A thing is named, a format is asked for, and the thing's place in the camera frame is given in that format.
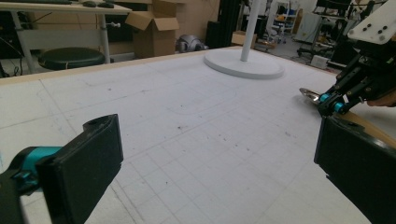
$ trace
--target round stool seat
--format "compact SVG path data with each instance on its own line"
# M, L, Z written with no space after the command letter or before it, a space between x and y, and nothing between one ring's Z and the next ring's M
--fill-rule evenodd
M52 49L38 57L38 64L50 70L87 67L105 62L105 56L95 49L64 48Z

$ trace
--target white stand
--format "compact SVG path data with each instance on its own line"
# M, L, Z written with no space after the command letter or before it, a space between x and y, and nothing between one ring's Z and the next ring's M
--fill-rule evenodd
M283 75L283 66L263 53L251 51L252 57L248 59L254 29L259 16L259 6L260 0L254 0L242 52L241 49L210 50L204 58L207 66L227 75L244 78L268 79Z

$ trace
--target desk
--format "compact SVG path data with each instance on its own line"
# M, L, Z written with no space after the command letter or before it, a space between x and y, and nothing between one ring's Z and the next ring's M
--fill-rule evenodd
M369 223L313 162L321 118L299 88L335 77L281 58L282 78L232 77L204 53L0 79L0 170L117 113L124 162L87 223ZM352 110L396 136L394 108ZM23 203L50 223L42 194Z
M77 3L72 5L51 5L3 2L0 2L0 10L10 11L12 14L23 54L31 74L35 73L36 70L30 49L103 46L106 63L110 63L105 15L126 15L131 11L129 8L120 6L102 8L84 7L82 4ZM18 11L93 13L99 16L100 30L23 30L17 15Z

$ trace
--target white pole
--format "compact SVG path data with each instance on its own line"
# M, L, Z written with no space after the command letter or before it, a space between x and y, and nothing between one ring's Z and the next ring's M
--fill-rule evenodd
M247 33L245 37L244 47L242 48L241 61L248 61L248 52L250 51L251 42L254 36L254 29L256 28L257 18L259 17L261 0L253 0L253 6L250 10L247 23Z

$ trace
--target teal joint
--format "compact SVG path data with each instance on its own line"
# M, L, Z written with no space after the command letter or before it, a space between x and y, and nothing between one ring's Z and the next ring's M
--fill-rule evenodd
M24 160L22 170L31 171L34 175L37 175L35 169L35 163L44 157L55 154L61 147L37 147L35 148Z
M322 95L319 97L319 100L323 103L323 102L325 102L329 97L330 97L330 95L327 94L327 93L325 93L325 94L322 94Z
M337 103L337 104L335 104L334 105L334 111L335 112L340 112L340 110L341 110L341 108L344 106L344 104L343 103Z

